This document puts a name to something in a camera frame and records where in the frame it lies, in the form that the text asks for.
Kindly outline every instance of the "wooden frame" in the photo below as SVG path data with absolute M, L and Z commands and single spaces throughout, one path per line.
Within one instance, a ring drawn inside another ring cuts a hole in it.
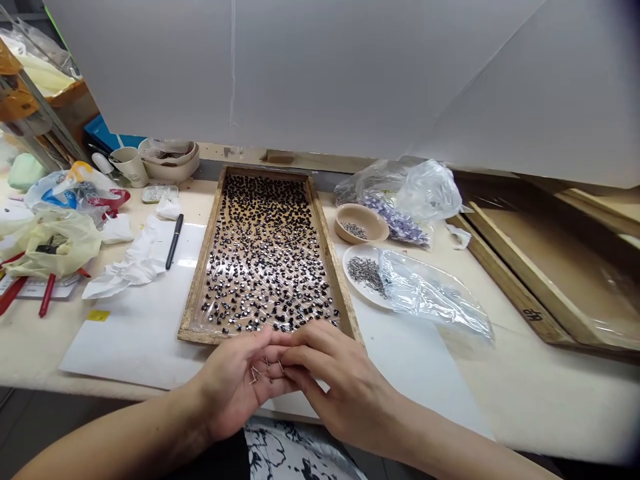
M 570 187 L 560 180 L 532 177 L 530 175 L 522 175 L 522 178 L 553 195 L 558 200 L 606 225 L 614 232 L 640 238 L 640 221 L 637 218 L 626 215 L 624 211 L 617 208 L 615 202 L 607 202 L 606 197 L 598 198 L 578 188 Z M 636 189 L 636 192 L 638 210 L 640 211 L 640 190 Z M 627 192 L 629 197 L 633 194 L 633 189 Z
M 617 343 L 610 343 L 599 335 L 596 328 L 590 325 L 588 318 L 545 274 L 528 258 L 520 248 L 506 235 L 476 203 L 469 202 L 475 211 L 465 216 L 484 239 L 500 255 L 502 260 L 515 272 L 518 278 L 538 298 L 562 328 L 574 340 L 584 345 L 614 351 L 633 350 L 632 341 L 620 338 Z
M 209 251 L 211 250 L 211 244 L 215 235 L 215 226 L 217 217 L 220 210 L 221 200 L 223 198 L 223 192 L 225 188 L 225 181 L 227 175 L 245 175 L 250 177 L 266 177 L 280 180 L 299 181 L 304 183 L 305 192 L 309 200 L 309 208 L 311 210 L 312 222 L 318 231 L 318 243 L 319 250 L 321 252 L 323 264 L 328 276 L 328 284 L 333 290 L 333 301 L 335 306 L 340 309 L 341 322 L 340 326 L 342 331 L 356 340 L 364 347 L 364 340 L 358 327 L 358 322 L 355 316 L 355 310 L 351 303 L 351 297 L 349 296 L 349 290 L 347 288 L 347 281 L 340 268 L 340 262 L 335 253 L 333 247 L 333 240 L 331 238 L 331 232 L 327 227 L 327 220 L 322 210 L 320 198 L 315 190 L 313 179 L 310 175 L 289 173 L 286 171 L 274 170 L 274 169 L 260 169 L 250 167 L 231 167 L 224 166 L 220 173 L 218 180 L 218 186 L 215 192 L 215 199 L 213 201 L 213 207 L 211 208 L 211 214 L 207 223 L 207 229 L 202 242 L 202 248 L 200 248 L 200 254 L 198 256 L 198 262 L 191 282 L 191 288 L 189 290 L 189 296 L 185 305 L 180 327 L 178 329 L 178 339 L 196 342 L 206 343 L 210 345 L 218 345 L 228 337 L 221 337 L 214 335 L 212 332 L 194 331 L 190 329 L 191 321 L 193 320 L 196 312 L 199 309 L 199 286 L 203 284 L 205 270 L 207 267 L 207 258 Z
M 467 248 L 538 337 L 551 345 L 564 347 L 579 345 L 462 215 L 456 215 L 447 222 L 471 234 L 471 241 Z

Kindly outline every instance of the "white plate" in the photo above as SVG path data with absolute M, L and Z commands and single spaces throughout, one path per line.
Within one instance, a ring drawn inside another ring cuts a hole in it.
M 378 249 L 366 243 L 363 243 L 362 245 L 354 245 L 348 248 L 344 256 L 342 257 L 342 268 L 344 269 L 345 275 L 347 276 L 353 287 L 358 290 L 358 292 L 362 296 L 384 309 L 393 310 L 389 302 L 382 295 L 380 295 L 375 290 L 364 286 L 362 283 L 356 282 L 356 280 L 351 278 L 351 276 L 349 275 L 347 264 L 353 257 L 371 259 L 374 260 L 374 262 L 378 263 Z

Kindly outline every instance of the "white tissue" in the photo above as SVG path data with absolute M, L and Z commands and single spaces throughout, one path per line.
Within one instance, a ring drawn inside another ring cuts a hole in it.
M 162 220 L 177 220 L 181 211 L 178 198 L 163 196 L 155 209 L 155 214 Z
M 467 248 L 467 245 L 471 241 L 471 234 L 466 230 L 459 229 L 458 227 L 454 227 L 453 225 L 450 225 L 448 223 L 446 225 L 449 232 L 452 235 L 456 236 L 456 238 L 458 238 L 458 241 L 460 242 L 460 245 L 454 245 L 453 248 L 455 248 L 456 250 L 464 250 L 465 248 Z
M 108 265 L 101 276 L 91 280 L 82 294 L 83 300 L 110 297 L 130 285 L 150 283 L 165 272 L 169 244 L 158 238 L 158 225 L 160 220 L 148 216 L 142 234 L 125 252 L 122 262 Z
M 129 216 L 126 213 L 119 213 L 116 218 L 108 218 L 102 226 L 103 243 L 118 243 L 133 240 Z

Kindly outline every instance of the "paper cup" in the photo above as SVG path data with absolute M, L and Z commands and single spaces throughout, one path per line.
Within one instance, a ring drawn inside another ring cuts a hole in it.
M 109 159 L 111 164 L 129 179 L 131 186 L 142 188 L 149 183 L 149 176 L 142 163 L 138 149 L 135 147 L 122 147 L 111 152 L 111 156 L 119 162 Z

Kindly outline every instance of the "workbench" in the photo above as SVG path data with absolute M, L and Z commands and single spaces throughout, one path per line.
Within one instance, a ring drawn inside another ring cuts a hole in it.
M 180 185 L 185 222 L 206 224 L 215 188 L 216 182 L 209 181 Z M 0 198 L 4 201 L 10 193 L 6 178 L 0 176 Z M 142 204 L 140 189 L 131 193 L 121 211 L 130 214 L 137 236 L 155 205 Z M 333 195 L 320 192 L 320 198 L 327 224 L 333 225 Z M 334 242 L 342 240 L 334 236 Z M 496 440 L 521 451 L 598 463 L 623 462 L 628 448 L 634 447 L 639 424 L 640 369 L 544 344 L 475 258 L 468 251 L 454 250 L 455 241 L 444 226 L 436 230 L 433 244 L 431 251 L 406 247 L 407 254 L 461 280 L 493 324 L 494 346 L 439 330 Z M 107 264 L 119 261 L 129 245 L 103 245 L 91 272 L 96 275 Z M 14 302 L 0 317 L 0 385 L 133 400 L 161 394 L 158 389 L 57 369 L 93 305 L 81 300 L 81 289 L 68 302 L 52 302 L 45 319 L 38 318 L 38 301 L 24 300 Z M 367 319 L 358 321 L 362 325 Z M 390 356 L 393 348 L 402 346 L 390 346 Z M 438 385 L 418 382 L 413 388 L 437 389 Z

